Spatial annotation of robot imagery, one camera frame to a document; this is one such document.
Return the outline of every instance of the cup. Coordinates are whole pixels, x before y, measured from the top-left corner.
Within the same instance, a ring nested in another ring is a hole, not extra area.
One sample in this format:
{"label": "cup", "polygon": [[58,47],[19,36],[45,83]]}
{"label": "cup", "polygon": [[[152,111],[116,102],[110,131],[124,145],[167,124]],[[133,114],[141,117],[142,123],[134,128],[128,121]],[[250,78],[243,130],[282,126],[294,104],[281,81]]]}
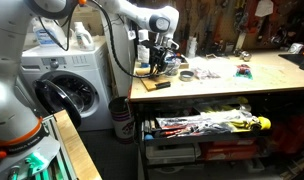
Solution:
{"label": "cup", "polygon": [[300,50],[302,49],[303,44],[300,43],[293,43],[288,50],[289,53],[291,54],[299,54]]}

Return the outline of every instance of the workbench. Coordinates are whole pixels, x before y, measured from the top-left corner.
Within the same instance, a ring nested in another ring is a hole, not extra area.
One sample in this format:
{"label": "workbench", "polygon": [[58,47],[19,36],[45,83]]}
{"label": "workbench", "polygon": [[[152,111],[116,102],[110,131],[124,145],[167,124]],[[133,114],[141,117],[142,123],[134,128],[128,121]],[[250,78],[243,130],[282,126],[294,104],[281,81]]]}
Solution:
{"label": "workbench", "polygon": [[88,151],[65,110],[54,114],[63,145],[75,175],[80,180],[102,180]]}
{"label": "workbench", "polygon": [[[292,92],[304,92],[304,70],[298,65],[279,57],[279,54],[287,54],[282,51],[251,52],[252,58],[249,62],[240,60],[239,57],[229,56],[229,59],[211,59],[196,57],[187,59],[189,67],[216,68],[221,72],[221,78],[199,80],[196,77],[190,82],[183,82],[179,79],[179,73],[185,69],[179,69],[176,76],[169,78],[171,86],[168,88],[147,91],[139,78],[133,78],[129,90],[129,102],[135,107],[135,122],[138,135],[138,143],[141,152],[141,161],[145,179],[148,179],[148,168],[155,168],[155,165],[148,165],[145,155],[146,146],[171,145],[181,143],[197,143],[215,140],[233,140],[248,137],[249,134],[223,135],[223,136],[199,136],[199,137],[178,137],[178,138],[157,138],[145,140],[144,120],[151,118],[149,113],[153,109],[166,109],[178,106],[189,106],[196,102],[206,102],[217,97],[233,96],[255,96],[262,100],[265,97],[275,94],[289,97]],[[247,64],[251,68],[253,79],[234,77],[236,65]]]}

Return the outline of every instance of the floor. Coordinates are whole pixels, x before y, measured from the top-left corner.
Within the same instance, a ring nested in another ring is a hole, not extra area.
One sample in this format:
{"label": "floor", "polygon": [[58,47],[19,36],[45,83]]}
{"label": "floor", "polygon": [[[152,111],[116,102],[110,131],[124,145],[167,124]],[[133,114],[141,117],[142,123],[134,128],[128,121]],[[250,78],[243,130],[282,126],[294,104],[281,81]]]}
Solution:
{"label": "floor", "polygon": [[137,145],[121,144],[114,130],[79,132],[103,180],[136,180]]}

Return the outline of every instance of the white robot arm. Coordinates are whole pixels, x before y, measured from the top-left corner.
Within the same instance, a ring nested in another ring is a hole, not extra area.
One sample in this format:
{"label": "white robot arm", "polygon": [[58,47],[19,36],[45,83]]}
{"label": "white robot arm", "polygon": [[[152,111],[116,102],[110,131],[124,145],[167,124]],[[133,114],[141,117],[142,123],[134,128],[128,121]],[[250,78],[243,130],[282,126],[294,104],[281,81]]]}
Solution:
{"label": "white robot arm", "polygon": [[[0,159],[0,179],[33,176],[46,169],[59,151],[60,144],[48,135],[32,110],[16,98],[14,85],[31,19],[60,19],[77,4],[77,0],[0,0],[0,149],[8,153]],[[110,13],[125,15],[141,28],[159,33],[161,46],[172,48],[174,44],[178,48],[172,41],[179,17],[174,8],[151,10],[126,0],[100,0],[99,4]],[[29,157],[40,157],[42,163],[32,166]]]}

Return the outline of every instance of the yellow object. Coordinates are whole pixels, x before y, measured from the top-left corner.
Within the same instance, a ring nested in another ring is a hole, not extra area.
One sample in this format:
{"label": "yellow object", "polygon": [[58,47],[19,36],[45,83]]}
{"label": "yellow object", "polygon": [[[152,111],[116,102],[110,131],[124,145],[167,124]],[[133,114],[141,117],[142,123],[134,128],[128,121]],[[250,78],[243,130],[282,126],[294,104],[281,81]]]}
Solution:
{"label": "yellow object", "polygon": [[261,123],[261,130],[271,128],[271,121],[268,118],[265,118],[263,116],[259,116],[258,119]]}

